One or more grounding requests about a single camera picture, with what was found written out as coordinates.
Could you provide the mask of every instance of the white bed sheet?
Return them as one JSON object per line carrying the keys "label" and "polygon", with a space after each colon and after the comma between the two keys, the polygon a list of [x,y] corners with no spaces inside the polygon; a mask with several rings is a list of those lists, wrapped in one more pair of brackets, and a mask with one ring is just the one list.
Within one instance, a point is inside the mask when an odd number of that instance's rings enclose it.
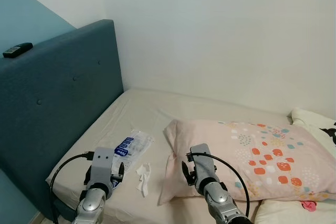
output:
{"label": "white bed sheet", "polygon": [[[209,119],[268,124],[289,124],[290,122],[285,115],[230,103],[133,89],[126,91],[107,108],[56,167],[66,159],[84,151],[94,151],[98,146],[115,148],[132,129],[139,129],[154,136],[155,142],[126,174],[122,184],[107,200],[104,223],[213,223],[214,219],[208,213],[207,204],[202,197],[174,198],[165,205],[157,205],[166,161],[172,151],[163,135],[163,130],[172,119]],[[136,189],[139,177],[135,170],[143,163],[150,163],[152,168],[149,195],[146,198],[143,198],[141,192]],[[91,162],[85,159],[74,160],[62,169],[55,181],[54,192],[73,209],[78,204],[81,191],[85,189],[83,180],[90,164]],[[48,182],[55,170],[48,177]],[[237,202],[237,204],[245,212],[246,203]],[[258,205],[258,201],[251,202],[252,219]]]}
{"label": "white bed sheet", "polygon": [[336,201],[317,202],[316,211],[309,212],[299,201],[263,200],[255,224],[335,224]]}

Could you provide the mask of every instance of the upholstered headboard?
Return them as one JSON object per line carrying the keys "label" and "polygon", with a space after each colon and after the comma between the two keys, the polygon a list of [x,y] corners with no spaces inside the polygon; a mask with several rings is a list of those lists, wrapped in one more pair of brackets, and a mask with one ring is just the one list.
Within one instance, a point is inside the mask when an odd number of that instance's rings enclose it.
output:
{"label": "upholstered headboard", "polygon": [[[45,179],[122,92],[112,20],[0,60],[0,168],[46,217]],[[71,211],[57,206],[70,218]]]}

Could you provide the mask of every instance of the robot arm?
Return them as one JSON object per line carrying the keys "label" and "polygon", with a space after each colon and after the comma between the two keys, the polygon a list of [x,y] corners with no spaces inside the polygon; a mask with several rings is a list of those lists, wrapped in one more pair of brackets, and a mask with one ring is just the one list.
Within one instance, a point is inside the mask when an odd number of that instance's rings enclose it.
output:
{"label": "robot arm", "polygon": [[212,158],[196,156],[192,153],[207,153],[210,150],[207,144],[200,144],[190,148],[187,154],[188,161],[194,161],[194,171],[188,171],[187,165],[182,162],[183,174],[189,186],[195,185],[197,192],[205,197],[209,213],[217,224],[252,224],[248,218],[237,208],[226,186],[220,182],[215,171]]}
{"label": "robot arm", "polygon": [[113,183],[122,182],[124,165],[121,163],[119,174],[111,174],[114,150],[98,147],[92,165],[86,173],[77,214],[72,224],[100,224],[103,220],[105,201],[113,192]]}

